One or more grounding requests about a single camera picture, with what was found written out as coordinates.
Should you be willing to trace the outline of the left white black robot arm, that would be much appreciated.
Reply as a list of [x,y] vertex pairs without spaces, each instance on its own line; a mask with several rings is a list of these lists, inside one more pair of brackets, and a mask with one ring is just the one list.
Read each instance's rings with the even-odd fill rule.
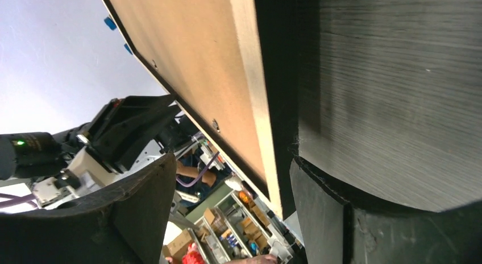
[[181,109],[174,97],[115,98],[88,123],[57,134],[1,135],[1,180],[54,176],[82,148],[109,173],[122,174]]

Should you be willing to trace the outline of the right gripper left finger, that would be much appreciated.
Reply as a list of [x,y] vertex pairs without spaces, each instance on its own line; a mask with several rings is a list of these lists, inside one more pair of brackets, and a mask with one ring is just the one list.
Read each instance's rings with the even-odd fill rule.
[[176,183],[167,154],[57,209],[2,214],[2,263],[158,263]]

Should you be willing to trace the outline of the black wooden picture frame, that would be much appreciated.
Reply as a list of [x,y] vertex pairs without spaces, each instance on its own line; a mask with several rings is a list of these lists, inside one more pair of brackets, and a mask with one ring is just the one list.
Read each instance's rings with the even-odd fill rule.
[[265,181],[245,174],[198,123],[184,101],[134,50],[109,0],[102,0],[128,47],[146,71],[204,132],[238,174],[280,218],[296,210],[289,167],[297,153],[296,0],[231,0],[236,31],[255,119]]

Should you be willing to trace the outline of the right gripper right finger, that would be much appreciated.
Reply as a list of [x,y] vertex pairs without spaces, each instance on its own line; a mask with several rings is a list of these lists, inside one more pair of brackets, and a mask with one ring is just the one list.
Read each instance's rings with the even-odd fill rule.
[[481,202],[441,213],[395,204],[296,157],[290,179],[309,263],[480,263]]

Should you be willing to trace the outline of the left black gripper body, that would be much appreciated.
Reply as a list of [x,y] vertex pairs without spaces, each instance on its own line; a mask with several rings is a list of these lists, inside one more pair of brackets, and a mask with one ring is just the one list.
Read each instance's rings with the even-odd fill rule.
[[77,138],[108,173],[123,174],[181,111],[174,101],[169,94],[112,99]]

